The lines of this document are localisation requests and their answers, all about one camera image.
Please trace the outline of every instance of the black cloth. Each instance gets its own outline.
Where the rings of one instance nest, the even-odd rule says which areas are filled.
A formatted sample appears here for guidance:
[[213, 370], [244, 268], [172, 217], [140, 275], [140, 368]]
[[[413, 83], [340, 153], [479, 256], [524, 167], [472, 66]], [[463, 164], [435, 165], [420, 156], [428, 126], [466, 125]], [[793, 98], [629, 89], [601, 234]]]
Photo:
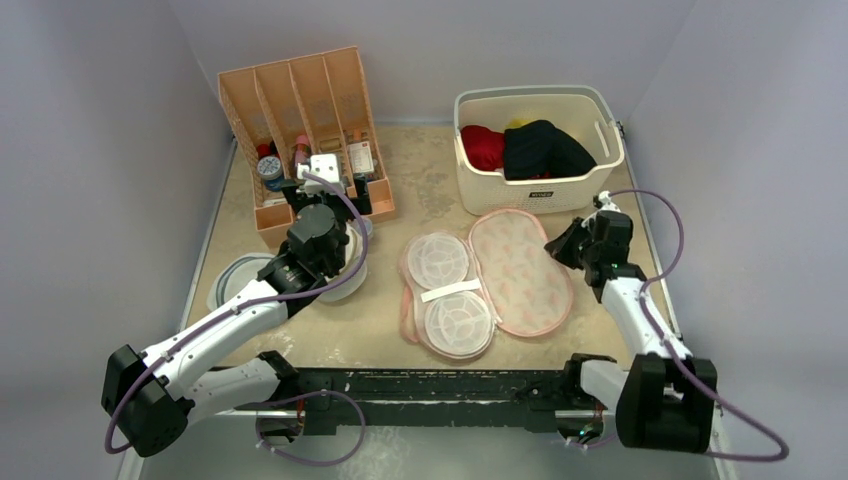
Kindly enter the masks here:
[[504, 177], [527, 180], [579, 177], [597, 163], [571, 135], [547, 120], [536, 120], [504, 132]]

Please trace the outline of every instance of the pink mesh laundry bag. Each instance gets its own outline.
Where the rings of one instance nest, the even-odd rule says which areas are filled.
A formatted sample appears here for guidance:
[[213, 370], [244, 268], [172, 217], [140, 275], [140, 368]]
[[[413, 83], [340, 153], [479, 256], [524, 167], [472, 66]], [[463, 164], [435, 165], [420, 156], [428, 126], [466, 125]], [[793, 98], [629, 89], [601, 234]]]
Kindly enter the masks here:
[[573, 291], [546, 242], [536, 217], [512, 209], [480, 218], [467, 241], [447, 232], [413, 238], [398, 265], [407, 284], [401, 334], [464, 360], [488, 348], [495, 326], [519, 337], [554, 330], [571, 310]]

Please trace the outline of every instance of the white basket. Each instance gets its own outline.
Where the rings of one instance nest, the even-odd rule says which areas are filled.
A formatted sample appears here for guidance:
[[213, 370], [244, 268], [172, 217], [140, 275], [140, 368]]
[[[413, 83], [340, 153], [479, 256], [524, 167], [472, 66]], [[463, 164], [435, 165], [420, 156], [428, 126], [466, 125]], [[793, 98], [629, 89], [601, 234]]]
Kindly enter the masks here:
[[[548, 120], [568, 133], [598, 164], [580, 177], [506, 180], [498, 172], [474, 168], [465, 155], [460, 129], [481, 125], [502, 132], [515, 118]], [[597, 90], [586, 86], [529, 86], [472, 90], [454, 107], [456, 172], [466, 210], [483, 215], [512, 207], [530, 213], [554, 213], [588, 206], [610, 172], [624, 161], [615, 119]]]

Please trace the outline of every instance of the basket handle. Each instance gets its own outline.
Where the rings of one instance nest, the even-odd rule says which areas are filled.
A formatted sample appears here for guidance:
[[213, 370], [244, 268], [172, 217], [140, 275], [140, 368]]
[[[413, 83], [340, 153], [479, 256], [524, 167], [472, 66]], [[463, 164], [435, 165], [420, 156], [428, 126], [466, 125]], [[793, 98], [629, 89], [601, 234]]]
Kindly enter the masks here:
[[609, 158], [609, 145], [607, 145], [607, 139], [604, 137], [604, 131], [601, 130], [601, 122], [595, 120], [595, 131], [598, 132], [598, 138], [601, 139], [601, 146], [604, 147], [604, 157]]
[[462, 157], [465, 155], [465, 145], [462, 144], [462, 137], [457, 133], [453, 140], [453, 148], [456, 150], [456, 164], [462, 166]]

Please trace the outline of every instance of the white mesh disc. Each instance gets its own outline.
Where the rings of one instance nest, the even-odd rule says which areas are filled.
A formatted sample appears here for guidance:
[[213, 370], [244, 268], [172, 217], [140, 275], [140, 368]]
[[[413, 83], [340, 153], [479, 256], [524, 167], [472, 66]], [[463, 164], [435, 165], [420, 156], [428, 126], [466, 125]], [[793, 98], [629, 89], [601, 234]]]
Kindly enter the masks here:
[[409, 246], [409, 274], [419, 285], [434, 290], [461, 282], [468, 274], [468, 252], [456, 237], [432, 233]]
[[448, 355], [469, 356], [484, 349], [494, 334], [494, 322], [486, 304], [470, 292], [433, 300], [424, 317], [427, 337]]

